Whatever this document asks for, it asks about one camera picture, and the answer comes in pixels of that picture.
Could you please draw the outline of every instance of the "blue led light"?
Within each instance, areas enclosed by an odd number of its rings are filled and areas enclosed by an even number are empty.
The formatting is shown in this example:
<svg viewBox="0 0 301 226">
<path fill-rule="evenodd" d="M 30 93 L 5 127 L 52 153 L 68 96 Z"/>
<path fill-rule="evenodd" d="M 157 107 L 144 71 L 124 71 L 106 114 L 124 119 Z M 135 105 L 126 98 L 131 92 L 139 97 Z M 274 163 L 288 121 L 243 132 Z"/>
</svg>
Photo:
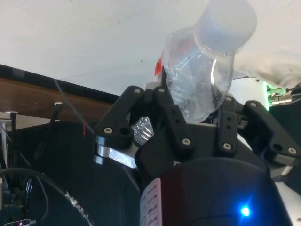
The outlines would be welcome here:
<svg viewBox="0 0 301 226">
<path fill-rule="evenodd" d="M 248 216 L 250 216 L 250 214 L 251 214 L 251 212 L 250 212 L 250 210 L 249 210 L 248 207 L 243 207 L 243 208 L 241 209 L 240 212 L 241 212 L 242 215 L 244 215 L 245 217 L 248 217 Z"/>
</svg>

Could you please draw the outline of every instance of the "wooden shelf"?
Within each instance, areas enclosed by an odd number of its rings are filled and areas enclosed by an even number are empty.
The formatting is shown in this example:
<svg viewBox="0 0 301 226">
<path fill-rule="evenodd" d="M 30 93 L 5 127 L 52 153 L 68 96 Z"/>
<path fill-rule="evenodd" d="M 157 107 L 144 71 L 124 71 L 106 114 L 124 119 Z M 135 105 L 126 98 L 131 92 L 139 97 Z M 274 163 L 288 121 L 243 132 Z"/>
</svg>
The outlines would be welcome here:
<svg viewBox="0 0 301 226">
<path fill-rule="evenodd" d="M 87 122 L 99 121 L 111 103 L 66 93 L 71 103 Z M 50 118 L 55 102 L 64 102 L 59 91 L 19 81 L 0 78 L 0 112 L 16 111 L 20 115 Z M 59 120 L 80 122 L 72 109 L 65 104 Z"/>
</svg>

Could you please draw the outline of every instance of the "plastic water bottle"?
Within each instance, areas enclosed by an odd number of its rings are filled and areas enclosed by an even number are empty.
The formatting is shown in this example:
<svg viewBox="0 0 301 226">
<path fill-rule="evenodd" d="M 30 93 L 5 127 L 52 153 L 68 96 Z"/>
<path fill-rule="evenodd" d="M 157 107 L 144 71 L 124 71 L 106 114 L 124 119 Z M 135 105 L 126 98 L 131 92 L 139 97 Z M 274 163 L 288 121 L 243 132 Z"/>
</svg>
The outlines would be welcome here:
<svg viewBox="0 0 301 226">
<path fill-rule="evenodd" d="M 211 0 L 193 27 L 167 36 L 161 63 L 169 92 L 187 122 L 202 122 L 225 100 L 234 55 L 256 25 L 256 13 L 246 0 Z M 148 118 L 141 118 L 133 130 L 141 145 L 153 135 Z"/>
</svg>

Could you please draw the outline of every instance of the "black cylindrical base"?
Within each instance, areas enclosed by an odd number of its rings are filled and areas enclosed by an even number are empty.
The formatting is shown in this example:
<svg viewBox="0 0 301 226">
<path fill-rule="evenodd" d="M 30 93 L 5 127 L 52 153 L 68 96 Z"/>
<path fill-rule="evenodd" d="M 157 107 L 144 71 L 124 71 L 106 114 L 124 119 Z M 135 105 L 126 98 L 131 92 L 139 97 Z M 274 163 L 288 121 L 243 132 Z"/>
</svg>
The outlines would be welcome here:
<svg viewBox="0 0 301 226">
<path fill-rule="evenodd" d="M 163 226 L 291 225 L 269 174 L 249 163 L 230 158 L 190 161 L 159 181 L 156 211 Z"/>
</svg>

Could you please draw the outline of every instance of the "wire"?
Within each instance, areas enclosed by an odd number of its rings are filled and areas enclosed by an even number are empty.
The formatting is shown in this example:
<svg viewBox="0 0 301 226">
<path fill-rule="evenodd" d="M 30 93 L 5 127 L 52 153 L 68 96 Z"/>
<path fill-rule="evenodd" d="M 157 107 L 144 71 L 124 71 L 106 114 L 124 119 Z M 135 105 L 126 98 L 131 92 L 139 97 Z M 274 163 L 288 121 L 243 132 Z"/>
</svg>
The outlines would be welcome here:
<svg viewBox="0 0 301 226">
<path fill-rule="evenodd" d="M 8 140 L 11 141 L 10 136 L 8 135 L 8 133 L 6 132 L 6 130 L 4 129 L 4 127 L 2 126 L 1 123 L 0 123 L 0 126 L 1 126 L 1 128 L 2 128 L 2 131 L 6 134 L 6 137 L 8 138 Z M 26 163 L 26 165 L 30 168 L 31 166 L 30 166 L 29 162 L 27 161 L 27 159 L 24 157 L 24 155 L 23 155 L 22 153 L 20 153 L 20 155 L 21 155 L 21 158 L 23 158 L 23 160 L 24 160 L 24 162 Z M 44 215 L 41 217 L 41 221 L 42 221 L 43 219 L 45 219 L 45 217 L 46 217 L 47 214 L 48 214 L 48 211 L 49 211 L 49 201 L 48 201 L 47 193 L 46 193 L 46 191 L 45 191 L 45 188 L 44 188 L 44 186 L 43 186 L 43 184 L 42 184 L 40 178 L 37 178 L 37 181 L 38 181 L 38 183 L 40 184 L 40 187 L 41 187 L 42 192 L 43 192 L 44 197 L 45 197 L 45 206 L 46 206 L 46 207 L 45 207 L 45 213 L 44 213 Z"/>
<path fill-rule="evenodd" d="M 78 203 L 76 199 L 69 195 L 69 193 L 63 190 L 58 184 L 56 184 L 50 177 L 46 176 L 43 173 L 39 173 L 32 169 L 25 169 L 25 168 L 8 168 L 8 169 L 1 169 L 0 170 L 0 177 L 7 175 L 7 174 L 25 174 L 31 177 L 37 177 L 49 184 L 53 187 L 59 194 L 65 197 L 74 206 L 82 215 L 82 217 L 86 220 L 89 226 L 94 226 L 93 221 L 90 219 L 89 215 L 85 213 L 84 209 Z"/>
<path fill-rule="evenodd" d="M 0 123 L 0 126 L 1 126 L 1 128 L 2 128 L 2 131 L 5 133 L 6 137 L 10 140 L 10 142 L 12 142 L 12 141 L 11 141 L 11 138 L 9 137 L 8 133 L 6 132 L 6 130 L 4 129 L 4 127 L 2 126 L 1 123 Z"/>
<path fill-rule="evenodd" d="M 70 100 L 68 99 L 68 97 L 66 96 L 66 94 L 64 93 L 64 91 L 62 90 L 62 88 L 60 87 L 60 85 L 58 84 L 57 80 L 56 79 L 53 79 L 53 80 L 55 81 L 55 85 L 56 85 L 57 89 L 60 91 L 61 95 L 63 96 L 64 101 L 69 105 L 69 107 L 78 116 L 78 118 L 82 121 L 82 123 L 84 123 L 85 126 L 91 131 L 91 133 L 94 134 L 94 130 L 86 122 L 86 120 L 81 116 L 81 114 L 76 110 L 76 108 L 74 107 L 74 105 L 70 102 Z M 127 170 L 127 168 L 123 167 L 123 170 L 125 171 L 126 175 L 130 179 L 130 181 L 133 183 L 133 185 L 135 186 L 135 188 L 139 190 L 138 184 L 136 183 L 136 181 L 133 178 L 133 176 L 131 175 L 131 173 Z"/>
<path fill-rule="evenodd" d="M 138 185 L 137 181 L 135 180 L 135 178 L 133 177 L 133 175 L 131 174 L 131 172 L 127 169 L 126 166 L 123 166 L 122 168 L 123 168 L 124 172 L 126 173 L 126 175 L 128 176 L 128 178 L 130 179 L 130 181 L 133 183 L 134 187 L 139 192 L 140 191 L 139 185 Z"/>
<path fill-rule="evenodd" d="M 77 115 L 77 117 L 85 124 L 88 130 L 90 130 L 90 132 L 94 134 L 94 130 L 92 129 L 92 127 L 86 122 L 86 120 L 81 116 L 81 114 L 76 110 L 74 105 L 70 102 L 70 100 L 62 90 L 61 86 L 58 84 L 57 80 L 56 79 L 53 80 L 55 81 L 55 85 L 57 89 L 60 91 L 61 95 L 63 96 L 64 101 L 69 105 L 69 107 L 73 110 L 73 112 Z"/>
<path fill-rule="evenodd" d="M 21 158 L 23 158 L 23 160 L 24 160 L 24 162 L 26 163 L 26 165 L 30 168 L 30 164 L 29 164 L 29 162 L 27 161 L 27 159 L 24 157 L 24 155 L 22 155 L 22 153 L 20 153 L 20 155 L 21 155 Z M 41 221 L 42 221 L 43 219 L 45 219 L 45 217 L 46 217 L 47 214 L 48 214 L 48 211 L 49 211 L 49 201 L 48 201 L 48 196 L 47 196 L 47 193 L 46 193 L 46 191 L 45 191 L 45 188 L 44 188 L 44 186 L 43 186 L 43 184 L 42 184 L 42 181 L 40 180 L 40 178 L 36 178 L 36 179 L 37 179 L 38 183 L 40 184 L 40 187 L 41 187 L 42 192 L 43 192 L 44 197 L 45 197 L 45 205 L 46 205 L 46 207 L 45 207 L 45 213 L 44 213 L 44 215 L 41 217 Z"/>
</svg>

